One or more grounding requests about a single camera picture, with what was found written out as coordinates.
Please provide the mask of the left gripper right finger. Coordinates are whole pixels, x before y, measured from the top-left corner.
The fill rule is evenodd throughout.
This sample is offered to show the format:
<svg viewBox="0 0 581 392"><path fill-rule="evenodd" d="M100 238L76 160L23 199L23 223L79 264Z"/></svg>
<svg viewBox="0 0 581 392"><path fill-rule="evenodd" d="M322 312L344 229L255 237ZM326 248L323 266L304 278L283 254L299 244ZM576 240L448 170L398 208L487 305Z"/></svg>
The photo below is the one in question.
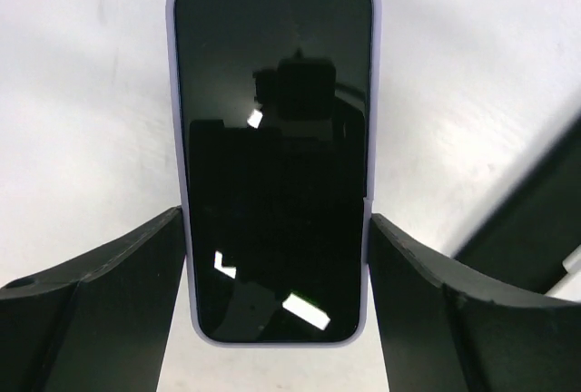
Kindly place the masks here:
<svg viewBox="0 0 581 392"><path fill-rule="evenodd" d="M580 307L485 276L369 223L369 274L393 391L577 391Z"/></svg>

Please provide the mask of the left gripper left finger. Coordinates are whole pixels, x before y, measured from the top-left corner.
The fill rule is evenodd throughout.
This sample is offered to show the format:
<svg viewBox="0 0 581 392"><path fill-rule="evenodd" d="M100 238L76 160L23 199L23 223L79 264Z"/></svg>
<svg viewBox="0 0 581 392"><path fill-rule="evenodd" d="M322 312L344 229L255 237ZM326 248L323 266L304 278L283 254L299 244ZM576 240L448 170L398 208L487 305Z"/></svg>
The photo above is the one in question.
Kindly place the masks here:
<svg viewBox="0 0 581 392"><path fill-rule="evenodd" d="M1 288L4 391L154 391L184 261L182 211Z"/></svg>

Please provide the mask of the phone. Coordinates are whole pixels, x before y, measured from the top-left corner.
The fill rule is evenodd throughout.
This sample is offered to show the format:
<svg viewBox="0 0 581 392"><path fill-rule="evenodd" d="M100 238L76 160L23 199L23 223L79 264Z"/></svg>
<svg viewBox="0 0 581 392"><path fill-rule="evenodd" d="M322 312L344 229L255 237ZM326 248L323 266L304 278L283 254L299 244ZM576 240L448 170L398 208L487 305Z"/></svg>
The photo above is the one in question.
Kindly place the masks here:
<svg viewBox="0 0 581 392"><path fill-rule="evenodd" d="M166 0L192 324L335 347L365 321L380 0Z"/></svg>

